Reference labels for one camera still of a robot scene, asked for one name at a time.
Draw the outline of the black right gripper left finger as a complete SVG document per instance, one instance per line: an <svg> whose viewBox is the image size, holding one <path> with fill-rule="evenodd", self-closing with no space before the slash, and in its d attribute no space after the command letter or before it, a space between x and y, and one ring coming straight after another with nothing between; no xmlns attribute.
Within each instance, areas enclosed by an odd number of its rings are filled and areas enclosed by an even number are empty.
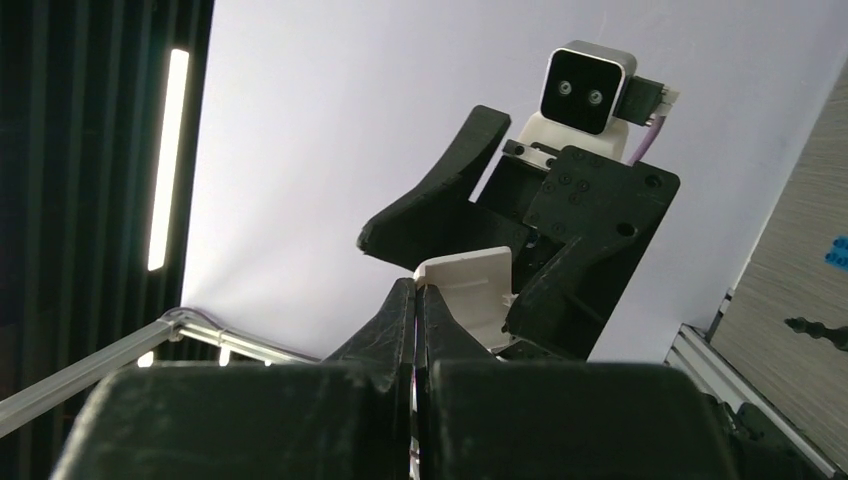
<svg viewBox="0 0 848 480"><path fill-rule="evenodd" d="M105 378L56 479L405 479L416 289L317 364L166 365Z"/></svg>

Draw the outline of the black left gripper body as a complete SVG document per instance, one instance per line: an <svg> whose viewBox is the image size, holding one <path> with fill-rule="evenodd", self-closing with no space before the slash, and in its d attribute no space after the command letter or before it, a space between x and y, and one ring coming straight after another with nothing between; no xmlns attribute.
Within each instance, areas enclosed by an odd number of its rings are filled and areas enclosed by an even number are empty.
<svg viewBox="0 0 848 480"><path fill-rule="evenodd" d="M504 331L587 359L680 185L670 171L576 146L506 145L477 200L529 230L514 250Z"/></svg>

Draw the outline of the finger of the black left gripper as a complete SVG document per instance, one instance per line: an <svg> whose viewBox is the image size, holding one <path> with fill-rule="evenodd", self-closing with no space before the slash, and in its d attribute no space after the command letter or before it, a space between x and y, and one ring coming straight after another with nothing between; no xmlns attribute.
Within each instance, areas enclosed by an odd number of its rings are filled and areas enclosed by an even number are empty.
<svg viewBox="0 0 848 480"><path fill-rule="evenodd" d="M359 250L410 271L427 259L497 246L516 256L529 229L469 201L510 124L506 113L474 107L425 177L366 222Z"/></svg>

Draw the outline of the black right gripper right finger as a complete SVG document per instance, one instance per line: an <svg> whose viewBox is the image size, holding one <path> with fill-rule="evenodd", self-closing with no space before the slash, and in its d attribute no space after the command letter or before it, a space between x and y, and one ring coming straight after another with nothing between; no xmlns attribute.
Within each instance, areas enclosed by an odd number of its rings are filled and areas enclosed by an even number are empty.
<svg viewBox="0 0 848 480"><path fill-rule="evenodd" d="M425 479L732 479L733 457L682 372L652 364L501 361L416 294Z"/></svg>

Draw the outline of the white battery cover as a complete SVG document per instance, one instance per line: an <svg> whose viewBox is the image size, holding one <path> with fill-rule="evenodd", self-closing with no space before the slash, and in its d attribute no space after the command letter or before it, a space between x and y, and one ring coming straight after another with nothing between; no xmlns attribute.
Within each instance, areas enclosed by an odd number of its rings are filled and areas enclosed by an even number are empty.
<svg viewBox="0 0 848 480"><path fill-rule="evenodd" d="M481 345L499 351L511 343L503 331L516 295L507 246L428 259L414 271L418 286L436 286L451 315Z"/></svg>

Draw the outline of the blue toy brick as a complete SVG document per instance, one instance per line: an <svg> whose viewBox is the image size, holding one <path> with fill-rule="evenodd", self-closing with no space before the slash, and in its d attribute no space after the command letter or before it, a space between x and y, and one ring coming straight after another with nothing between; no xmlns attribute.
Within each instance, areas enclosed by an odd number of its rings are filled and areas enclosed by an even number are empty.
<svg viewBox="0 0 848 480"><path fill-rule="evenodd" d="M835 268L848 270L848 237L837 236L831 243L829 251L824 256L824 261Z"/></svg>

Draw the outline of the small black knob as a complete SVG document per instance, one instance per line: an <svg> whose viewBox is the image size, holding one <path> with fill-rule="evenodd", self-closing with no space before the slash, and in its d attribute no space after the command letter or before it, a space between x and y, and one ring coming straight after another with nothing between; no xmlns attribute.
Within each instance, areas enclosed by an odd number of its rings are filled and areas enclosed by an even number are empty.
<svg viewBox="0 0 848 480"><path fill-rule="evenodd" d="M805 334L813 339L826 339L837 350L847 351L847 327L830 328L821 322L809 321L804 317L786 318L784 323L796 334Z"/></svg>

